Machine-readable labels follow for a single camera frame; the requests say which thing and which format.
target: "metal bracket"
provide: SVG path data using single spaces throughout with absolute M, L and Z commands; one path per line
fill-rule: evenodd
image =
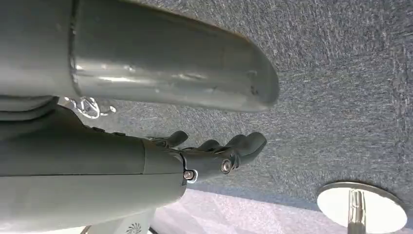
M 81 97 L 79 103 L 69 97 L 65 97 L 65 100 L 72 103 L 74 108 L 79 111 L 79 113 L 89 119 L 98 119 L 101 116 L 107 116 L 110 113 L 116 113 L 116 108 L 114 108 L 113 106 L 109 106 L 109 111 L 102 112 L 93 97 Z

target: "robotic arm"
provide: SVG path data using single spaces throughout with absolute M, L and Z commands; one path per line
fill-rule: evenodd
M 58 97 L 260 111 L 278 97 L 263 53 L 222 29 L 118 0 L 0 8 L 0 232 L 87 226 L 178 200 L 257 157 L 264 136 L 173 149 L 82 124 Z

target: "metal pole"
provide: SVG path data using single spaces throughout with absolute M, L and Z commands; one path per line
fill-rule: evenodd
M 348 234 L 366 234 L 366 203 L 364 192 L 349 191 Z

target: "round metal base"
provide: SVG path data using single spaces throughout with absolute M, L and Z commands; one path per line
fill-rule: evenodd
M 328 218 L 347 227 L 351 222 L 351 209 L 355 208 L 355 203 L 349 204 L 351 194 L 354 192 L 359 192 L 363 196 L 362 219 L 367 233 L 392 233 L 406 225 L 407 215 L 401 206 L 401 201 L 385 190 L 366 184 L 355 182 L 328 184 L 320 189 L 317 204 Z

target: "gray metal tube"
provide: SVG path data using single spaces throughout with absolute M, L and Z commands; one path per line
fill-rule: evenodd
M 76 97 L 69 56 L 72 8 L 70 0 L 1 3 L 1 96 Z
M 247 39 L 119 0 L 0 8 L 0 96 L 78 96 L 260 111 L 277 74 Z
M 278 97 L 277 74 L 250 41 L 140 4 L 81 0 L 75 80 L 82 95 L 260 111 Z

